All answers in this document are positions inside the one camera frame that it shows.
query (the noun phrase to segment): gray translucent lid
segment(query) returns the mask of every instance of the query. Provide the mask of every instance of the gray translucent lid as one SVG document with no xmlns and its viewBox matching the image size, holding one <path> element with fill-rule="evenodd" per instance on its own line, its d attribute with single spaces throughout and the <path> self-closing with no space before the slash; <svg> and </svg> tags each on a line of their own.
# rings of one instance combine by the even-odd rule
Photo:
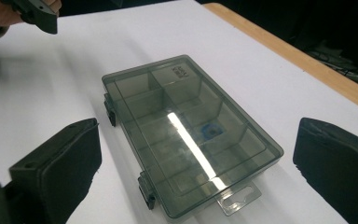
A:
<svg viewBox="0 0 358 224">
<path fill-rule="evenodd" d="M 255 176 L 283 150 L 188 56 L 103 77 L 168 217 Z"/>
</svg>

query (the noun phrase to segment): dark background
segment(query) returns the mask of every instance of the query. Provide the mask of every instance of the dark background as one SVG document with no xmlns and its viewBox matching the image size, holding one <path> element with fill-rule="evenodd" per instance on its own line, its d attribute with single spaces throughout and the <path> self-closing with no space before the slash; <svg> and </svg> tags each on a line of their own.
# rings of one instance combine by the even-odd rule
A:
<svg viewBox="0 0 358 224">
<path fill-rule="evenodd" d="M 163 0 L 62 0 L 62 16 L 138 7 Z M 322 40 L 358 65 L 358 0 L 216 0 L 299 49 Z"/>
</svg>

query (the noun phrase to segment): black object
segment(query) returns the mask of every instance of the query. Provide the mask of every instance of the black object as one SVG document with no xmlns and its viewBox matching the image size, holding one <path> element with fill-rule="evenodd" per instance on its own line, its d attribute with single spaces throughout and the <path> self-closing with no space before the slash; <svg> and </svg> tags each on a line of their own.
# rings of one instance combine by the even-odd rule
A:
<svg viewBox="0 0 358 224">
<path fill-rule="evenodd" d="M 9 4 L 13 10 L 21 13 L 21 18 L 30 24 L 35 24 L 42 31 L 57 34 L 57 15 L 43 0 L 1 0 Z"/>
<path fill-rule="evenodd" d="M 316 119 L 300 121 L 293 161 L 349 223 L 358 223 L 358 137 Z"/>
<path fill-rule="evenodd" d="M 65 223 L 102 163 L 96 119 L 71 124 L 10 168 L 0 224 Z"/>
</svg>

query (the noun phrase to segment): black tool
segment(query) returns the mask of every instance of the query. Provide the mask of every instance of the black tool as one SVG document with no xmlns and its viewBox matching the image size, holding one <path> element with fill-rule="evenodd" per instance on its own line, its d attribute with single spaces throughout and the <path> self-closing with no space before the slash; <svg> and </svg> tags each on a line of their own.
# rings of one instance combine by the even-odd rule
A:
<svg viewBox="0 0 358 224">
<path fill-rule="evenodd" d="M 63 224 L 102 163 L 96 119 L 73 123 L 10 167 L 0 186 L 0 224 Z"/>
<path fill-rule="evenodd" d="M 42 0 L 1 0 L 19 11 L 23 21 L 35 24 L 42 31 L 56 35 L 57 15 Z"/>
</svg>

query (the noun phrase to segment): plastic storage box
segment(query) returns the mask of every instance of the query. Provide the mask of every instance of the plastic storage box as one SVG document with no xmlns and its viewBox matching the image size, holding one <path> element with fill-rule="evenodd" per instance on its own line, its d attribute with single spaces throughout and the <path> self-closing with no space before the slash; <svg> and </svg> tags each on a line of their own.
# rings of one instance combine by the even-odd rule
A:
<svg viewBox="0 0 358 224">
<path fill-rule="evenodd" d="M 231 215 L 261 195 L 250 180 L 283 155 L 188 56 L 106 75 L 103 84 L 108 116 L 120 120 L 144 170 L 146 203 L 159 201 L 170 222 L 215 201 Z"/>
</svg>

